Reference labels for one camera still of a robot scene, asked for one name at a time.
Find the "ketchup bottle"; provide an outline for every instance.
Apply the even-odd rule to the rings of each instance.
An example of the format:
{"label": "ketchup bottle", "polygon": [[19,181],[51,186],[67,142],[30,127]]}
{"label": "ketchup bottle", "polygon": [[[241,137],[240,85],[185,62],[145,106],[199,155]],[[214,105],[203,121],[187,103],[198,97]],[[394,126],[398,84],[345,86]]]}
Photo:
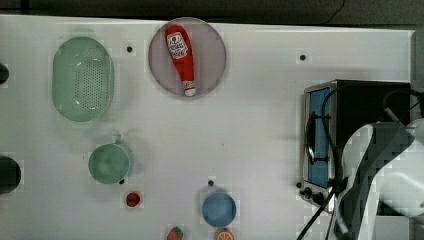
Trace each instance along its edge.
{"label": "ketchup bottle", "polygon": [[179,25],[169,26],[165,30],[165,41],[169,55],[180,75],[185,95],[194,96],[196,88],[194,86],[193,51],[186,30]]}

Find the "green mug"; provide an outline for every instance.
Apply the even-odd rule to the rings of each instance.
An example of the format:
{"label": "green mug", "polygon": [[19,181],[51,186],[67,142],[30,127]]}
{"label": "green mug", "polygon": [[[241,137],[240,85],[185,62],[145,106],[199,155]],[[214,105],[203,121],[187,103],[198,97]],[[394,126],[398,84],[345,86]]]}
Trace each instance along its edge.
{"label": "green mug", "polygon": [[88,161],[88,169],[100,183],[122,184],[131,169],[132,159],[128,147],[121,142],[121,135],[113,135],[112,142],[94,150]]}

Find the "orange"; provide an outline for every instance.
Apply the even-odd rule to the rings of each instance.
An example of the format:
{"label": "orange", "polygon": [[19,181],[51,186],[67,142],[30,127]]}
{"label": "orange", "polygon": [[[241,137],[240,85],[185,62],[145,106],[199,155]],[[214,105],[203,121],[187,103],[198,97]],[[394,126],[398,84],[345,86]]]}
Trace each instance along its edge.
{"label": "orange", "polygon": [[234,240],[234,236],[231,234],[230,230],[225,229],[218,234],[217,240]]}

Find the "oven window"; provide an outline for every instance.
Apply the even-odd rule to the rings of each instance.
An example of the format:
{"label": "oven window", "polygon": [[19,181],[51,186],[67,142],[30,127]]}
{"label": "oven window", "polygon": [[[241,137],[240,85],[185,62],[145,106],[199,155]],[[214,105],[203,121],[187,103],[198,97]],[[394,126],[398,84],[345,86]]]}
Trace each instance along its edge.
{"label": "oven window", "polygon": [[[309,115],[315,113],[317,116],[321,116],[321,107],[324,98],[330,93],[330,88],[324,88],[318,91],[310,93],[309,102]],[[330,112],[330,101],[327,101],[326,112],[328,115]],[[314,164],[308,161],[308,182],[318,185],[323,188],[328,188],[328,142],[325,136],[324,127],[322,125],[322,118],[317,118],[311,124],[314,124],[315,134],[312,133],[314,139],[312,140],[313,156],[315,159]]]}

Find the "small red object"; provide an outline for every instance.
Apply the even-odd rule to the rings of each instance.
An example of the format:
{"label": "small red object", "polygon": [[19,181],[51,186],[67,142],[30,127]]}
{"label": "small red object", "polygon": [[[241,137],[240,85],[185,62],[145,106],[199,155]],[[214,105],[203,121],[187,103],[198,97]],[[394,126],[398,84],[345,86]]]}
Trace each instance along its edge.
{"label": "small red object", "polygon": [[138,195],[135,192],[132,192],[128,194],[127,196],[127,205],[128,207],[135,207],[137,206],[141,201],[140,195]]}
{"label": "small red object", "polygon": [[183,240],[184,234],[179,227],[174,227],[169,231],[166,240]]}
{"label": "small red object", "polygon": [[195,95],[193,51],[186,30],[180,25],[169,26],[165,30],[165,41],[172,62],[180,75],[185,95]]}

